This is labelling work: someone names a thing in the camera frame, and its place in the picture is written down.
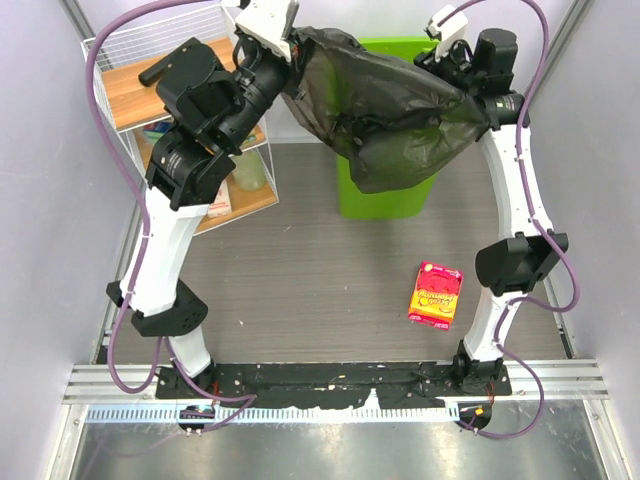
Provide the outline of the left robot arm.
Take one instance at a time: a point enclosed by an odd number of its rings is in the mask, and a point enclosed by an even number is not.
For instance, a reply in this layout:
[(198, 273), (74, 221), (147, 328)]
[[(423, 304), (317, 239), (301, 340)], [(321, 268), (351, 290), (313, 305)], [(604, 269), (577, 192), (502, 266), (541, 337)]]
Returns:
[(301, 48), (284, 42), (275, 53), (257, 38), (239, 33), (229, 71), (214, 50), (191, 38), (141, 72), (172, 116), (155, 143), (146, 170), (146, 215), (136, 256), (125, 277), (107, 285), (109, 298), (132, 312), (143, 337), (165, 342), (190, 397), (213, 387), (213, 361), (201, 324), (207, 305), (179, 278), (193, 235), (223, 181), (236, 165), (241, 146), (283, 93), (299, 82)]

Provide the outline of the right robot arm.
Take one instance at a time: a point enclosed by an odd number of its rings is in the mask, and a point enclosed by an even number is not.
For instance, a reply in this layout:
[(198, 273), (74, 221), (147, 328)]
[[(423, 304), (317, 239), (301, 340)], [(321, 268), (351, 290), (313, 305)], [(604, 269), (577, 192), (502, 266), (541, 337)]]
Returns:
[(507, 383), (500, 350), (518, 307), (529, 300), (569, 246), (544, 209), (530, 155), (525, 98), (512, 89), (517, 37), (508, 30), (483, 30), (474, 47), (461, 27), (429, 26), (437, 46), (415, 57), (416, 66), (469, 94), (488, 119), (479, 137), (489, 167), (499, 215), (497, 242), (480, 250), (475, 272), (482, 292), (469, 332), (446, 374), (465, 395), (490, 392)]

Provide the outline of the black trash bag roll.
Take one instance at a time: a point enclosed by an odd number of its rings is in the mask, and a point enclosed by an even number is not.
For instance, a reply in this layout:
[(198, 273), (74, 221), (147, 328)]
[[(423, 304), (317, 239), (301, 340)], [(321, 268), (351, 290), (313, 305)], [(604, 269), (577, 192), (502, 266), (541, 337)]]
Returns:
[(138, 81), (144, 87), (150, 87), (171, 67), (171, 56), (166, 55), (138, 74)]

